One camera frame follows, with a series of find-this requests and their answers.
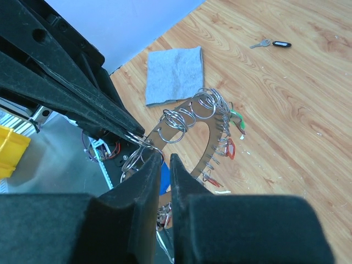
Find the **yellow plastic crate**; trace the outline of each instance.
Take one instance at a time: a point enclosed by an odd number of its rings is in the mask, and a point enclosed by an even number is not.
[[[31,141],[13,130],[0,125],[0,179],[11,176]]]

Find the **concrete floor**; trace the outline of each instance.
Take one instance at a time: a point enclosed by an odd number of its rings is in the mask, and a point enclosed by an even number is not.
[[[39,134],[32,134],[29,147],[7,180],[9,193],[99,196],[108,191],[99,165],[83,151],[81,131],[57,115]]]

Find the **red tag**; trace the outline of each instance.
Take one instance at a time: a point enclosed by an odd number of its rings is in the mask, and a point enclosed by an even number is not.
[[[227,146],[225,149],[226,157],[229,157],[231,160],[235,158],[236,146],[232,139],[227,140]]]

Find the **metal ring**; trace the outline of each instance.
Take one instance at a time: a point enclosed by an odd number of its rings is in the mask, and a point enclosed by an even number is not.
[[[222,148],[222,147],[227,147],[229,144],[226,142],[225,144],[218,145],[216,148]]]
[[[202,182],[202,180],[201,180],[201,179],[197,178],[196,180],[197,180],[197,182],[199,182],[201,185],[205,186],[205,183],[204,183],[204,182]]]
[[[227,136],[227,137],[231,137],[231,133],[230,133],[230,131],[229,131],[229,130],[224,129],[224,132],[225,132],[225,134],[226,134],[226,136]]]
[[[199,171],[203,175],[203,182],[206,182],[207,180],[204,180],[204,177],[210,178],[210,175],[208,173],[206,173],[204,170],[199,170]]]
[[[148,144],[146,141],[144,141],[143,139],[141,139],[140,137],[136,136],[135,134],[131,133],[130,131],[127,131],[128,134],[130,135],[126,135],[125,136],[130,139],[132,142],[135,142],[136,144],[138,144],[141,147],[146,147],[148,149],[152,149],[152,146],[150,144]]]
[[[144,150],[145,150],[145,148],[143,148],[142,153],[141,153],[141,160],[142,160],[143,164],[145,163],[145,161],[144,161],[144,159],[143,159],[143,151],[144,151]]]
[[[215,89],[213,89],[213,88],[210,88],[210,89],[208,89],[208,88],[201,88],[201,89],[198,90],[198,92],[204,92],[204,93],[210,95],[212,98],[215,97],[216,101],[214,100],[214,103],[215,103],[216,107],[220,107],[220,106],[221,106],[220,101],[221,101],[222,96],[221,96],[220,93],[218,93]],[[205,101],[206,101],[210,106],[205,106],[205,107],[206,107],[206,108],[209,107],[209,109],[211,109],[212,106],[213,106],[213,102],[212,102],[212,101],[209,101],[209,98],[210,98],[210,97],[207,97],[207,98],[205,99]]]
[[[208,94],[208,93],[206,93],[206,92],[198,92],[195,96],[199,96],[199,95],[204,95],[204,96],[206,96],[207,98],[209,98],[209,100],[211,100],[211,102],[212,102],[212,104],[213,104],[213,105],[212,105],[213,112],[212,112],[212,114],[209,115],[208,117],[201,117],[201,116],[197,115],[197,114],[194,112],[194,110],[193,110],[193,108],[192,108],[192,103],[193,103],[193,101],[191,101],[191,102],[190,102],[190,108],[191,108],[193,114],[194,114],[196,117],[198,117],[199,119],[208,119],[208,118],[211,118],[211,117],[215,114],[215,111],[216,111],[216,104],[215,104],[214,98],[213,98],[210,94]]]
[[[123,172],[120,178],[120,183],[122,183],[124,178],[126,177],[126,172]]]
[[[188,128],[194,127],[194,125],[196,124],[197,121],[196,121],[196,118],[195,118],[195,116],[194,116],[193,113],[189,112],[189,111],[188,111],[187,109],[185,109],[185,108],[180,108],[178,112],[184,113],[184,114],[186,114],[187,116],[189,116],[190,118],[192,118],[192,123],[189,124],[189,125],[186,124],[186,126],[187,126]]]
[[[186,128],[184,129],[184,131],[182,131],[182,135],[181,135],[178,139],[176,139],[176,140],[174,140],[174,141],[166,140],[166,139],[163,137],[163,135],[161,134],[161,128],[158,128],[158,133],[159,133],[159,136],[161,137],[161,139],[162,139],[163,141],[165,141],[165,142],[167,142],[167,143],[170,143],[170,144],[174,144],[174,143],[179,142],[179,141],[185,136],[185,134],[186,134]]]
[[[213,148],[213,150],[215,150],[215,153],[216,153],[217,155],[220,155],[220,156],[222,156],[222,157],[226,156],[225,152],[219,150],[216,146],[213,145],[212,148]]]
[[[179,112],[164,109],[163,115],[160,117],[158,123],[162,122],[164,119],[165,119],[165,123],[169,127],[176,128],[180,131],[183,131],[183,130],[185,130],[185,132],[188,131],[188,126],[186,125],[186,121]]]
[[[230,112],[230,109],[222,95],[214,88],[211,88],[210,91],[215,95],[216,99],[218,100],[217,107],[219,108],[219,111],[223,114],[227,114]]]
[[[209,162],[205,162],[205,165],[206,165],[209,169],[214,170],[213,165],[210,164]]]
[[[216,158],[214,158],[213,155],[207,154],[207,157],[210,158],[210,159],[212,159],[216,164],[220,165],[220,161],[218,161]]]
[[[161,157],[162,157],[162,159],[163,159],[163,162],[164,162],[164,160],[165,160],[164,153],[163,153],[160,149],[158,149],[157,147],[152,146],[152,148],[153,148],[154,150],[157,150],[157,151],[160,153],[160,155],[161,155]]]
[[[230,123],[229,122],[225,122],[222,125],[225,129],[229,129],[230,128]]]
[[[241,119],[241,122],[243,121],[242,118],[237,114],[237,112],[232,112],[231,115],[236,116],[239,119]]]
[[[134,164],[136,164],[136,162],[139,160],[141,154],[142,154],[143,148],[139,147],[137,150],[135,150],[131,156],[128,157],[128,159],[126,160],[126,162],[122,165],[121,170],[123,172],[127,172],[130,168],[132,168],[134,166]]]
[[[224,120],[225,123],[230,123],[230,118],[226,114],[222,116],[222,119]]]
[[[202,99],[199,99],[199,100],[198,100],[198,103],[199,103],[201,106],[203,106],[203,107],[205,107],[205,108],[207,108],[207,109],[213,109],[214,105],[211,105],[211,102],[209,103],[209,100],[210,100],[210,99],[209,99],[208,97],[205,99],[205,101],[206,101],[209,105],[207,105],[206,103],[204,103]]]

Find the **gray towel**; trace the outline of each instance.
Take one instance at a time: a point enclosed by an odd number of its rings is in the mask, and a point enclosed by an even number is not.
[[[201,47],[150,52],[146,105],[160,106],[192,97],[204,86]]]

